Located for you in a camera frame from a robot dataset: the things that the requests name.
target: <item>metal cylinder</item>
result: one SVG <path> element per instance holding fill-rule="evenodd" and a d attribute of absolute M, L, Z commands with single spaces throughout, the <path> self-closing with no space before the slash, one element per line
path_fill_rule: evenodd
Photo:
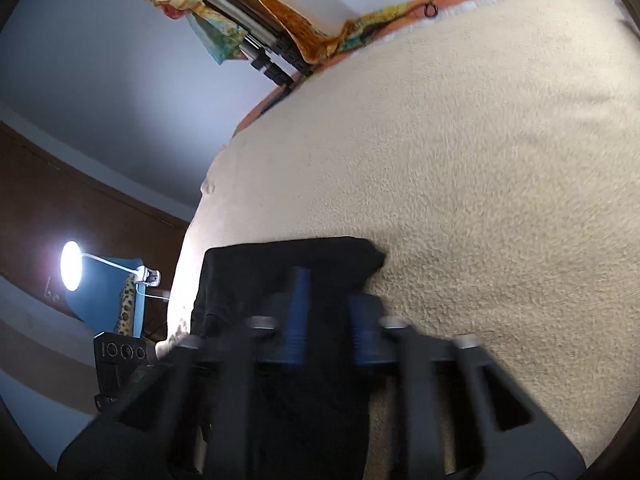
<path fill-rule="evenodd" d="M 244 12 L 244 10 L 239 9 L 228 0 L 205 1 L 218 8 L 223 14 L 226 14 L 235 22 L 241 23 L 243 28 L 249 30 L 259 41 L 269 48 L 275 47 L 278 40 L 274 34 L 270 30 L 267 30 L 263 24 L 256 21 L 255 18 Z"/>

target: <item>blue plastic part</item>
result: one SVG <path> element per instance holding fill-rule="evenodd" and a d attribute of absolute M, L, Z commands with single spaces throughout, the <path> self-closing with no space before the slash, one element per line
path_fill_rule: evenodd
<path fill-rule="evenodd" d="M 285 363 L 302 365 L 306 356 L 306 318 L 311 308 L 311 270 L 299 267 L 294 272 L 282 354 Z"/>
<path fill-rule="evenodd" d="M 131 335 L 133 337 L 142 336 L 142 324 L 145 320 L 144 294 L 146 294 L 146 285 L 142 285 L 141 283 L 139 283 L 136 292 L 136 304 L 133 311 L 133 325 L 131 327 Z"/>
<path fill-rule="evenodd" d="M 349 297 L 349 313 L 351 314 L 353 359 L 356 366 L 370 365 L 373 361 L 370 351 L 375 345 L 375 337 L 368 326 L 366 304 L 360 295 L 352 294 Z"/>

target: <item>white wire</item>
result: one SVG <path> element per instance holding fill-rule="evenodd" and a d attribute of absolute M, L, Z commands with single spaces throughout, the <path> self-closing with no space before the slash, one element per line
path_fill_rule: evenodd
<path fill-rule="evenodd" d="M 153 296 L 151 294 L 144 294 L 142 292 L 140 292 L 138 290 L 138 285 L 140 284 L 140 282 L 136 283 L 136 292 L 140 295 L 140 296 L 144 296 L 145 298 L 156 298 L 156 300 L 165 300 L 165 301 L 169 301 L 169 298 L 165 298 L 164 296 Z"/>
<path fill-rule="evenodd" d="M 126 270 L 127 272 L 132 272 L 133 274 L 137 273 L 135 269 L 129 269 L 129 267 L 123 267 L 121 265 L 114 264 L 113 262 L 110 262 L 109 260 L 105 260 L 104 258 L 101 258 L 100 256 L 94 256 L 93 254 L 89 254 L 89 253 L 82 253 L 82 256 L 88 256 L 89 258 L 93 258 L 94 260 L 98 260 L 99 262 L 102 262 L 104 264 L 110 265 L 111 267 L 116 267 L 117 269 Z"/>

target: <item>ceiling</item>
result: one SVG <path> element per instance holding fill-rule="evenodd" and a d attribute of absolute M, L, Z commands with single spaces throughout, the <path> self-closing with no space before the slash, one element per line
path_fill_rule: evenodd
<path fill-rule="evenodd" d="M 287 0 L 324 30 L 407 0 Z M 274 87 L 218 66 L 186 20 L 143 0 L 21 0 L 0 34 L 0 101 L 49 135 L 189 206 L 213 157 Z"/>

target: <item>metal rod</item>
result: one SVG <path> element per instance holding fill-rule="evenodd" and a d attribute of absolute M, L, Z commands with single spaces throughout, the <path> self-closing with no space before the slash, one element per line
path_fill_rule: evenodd
<path fill-rule="evenodd" d="M 94 256 L 93 254 L 89 254 L 89 253 L 82 253 L 82 256 L 93 258 L 94 260 L 98 260 L 99 262 L 110 265 L 111 267 L 117 267 L 118 269 L 126 270 L 127 272 L 132 272 L 133 274 L 138 275 L 138 272 L 134 269 L 129 269 L 128 267 L 123 267 L 121 265 L 114 264 L 113 262 L 110 262 L 109 260 L 105 260 L 104 258 L 100 258 L 99 256 Z"/>
<path fill-rule="evenodd" d="M 235 22 L 241 23 L 243 28 L 247 28 L 259 41 L 269 48 L 276 46 L 278 40 L 273 33 L 257 22 L 255 18 L 248 15 L 244 10 L 238 9 L 228 0 L 205 0 L 214 7 L 217 7 L 223 14 L 228 14 Z"/>

